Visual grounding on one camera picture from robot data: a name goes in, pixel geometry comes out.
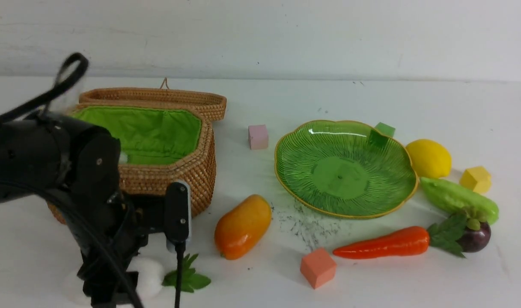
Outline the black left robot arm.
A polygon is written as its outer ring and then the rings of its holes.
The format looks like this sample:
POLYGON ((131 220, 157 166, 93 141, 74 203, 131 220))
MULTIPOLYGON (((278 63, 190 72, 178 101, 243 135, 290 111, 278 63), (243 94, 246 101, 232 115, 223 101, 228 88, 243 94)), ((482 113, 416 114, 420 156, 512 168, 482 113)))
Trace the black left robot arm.
POLYGON ((93 308, 142 308, 132 259, 148 242, 137 197, 120 187, 121 143, 103 127, 38 113, 0 121, 0 204, 37 195, 54 205, 82 258, 77 277, 93 308))

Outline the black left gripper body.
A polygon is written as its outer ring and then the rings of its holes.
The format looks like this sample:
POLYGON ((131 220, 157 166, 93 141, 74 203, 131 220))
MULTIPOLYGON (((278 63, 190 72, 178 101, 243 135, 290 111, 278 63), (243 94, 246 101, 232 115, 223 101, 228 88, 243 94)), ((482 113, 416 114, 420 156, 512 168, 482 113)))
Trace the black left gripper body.
POLYGON ((104 128, 61 128, 61 186, 73 208, 103 235, 126 269, 148 242, 163 231, 160 195, 129 194, 119 186, 121 143, 104 128))

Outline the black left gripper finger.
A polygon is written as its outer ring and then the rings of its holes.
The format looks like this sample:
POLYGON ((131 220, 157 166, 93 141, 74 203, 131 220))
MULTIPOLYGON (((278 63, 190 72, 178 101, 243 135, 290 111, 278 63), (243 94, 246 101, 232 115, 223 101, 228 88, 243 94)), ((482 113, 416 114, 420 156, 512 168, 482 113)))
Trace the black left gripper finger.
POLYGON ((83 280, 83 292, 92 308, 131 304, 128 291, 103 257, 82 257, 82 261, 77 277, 83 280))

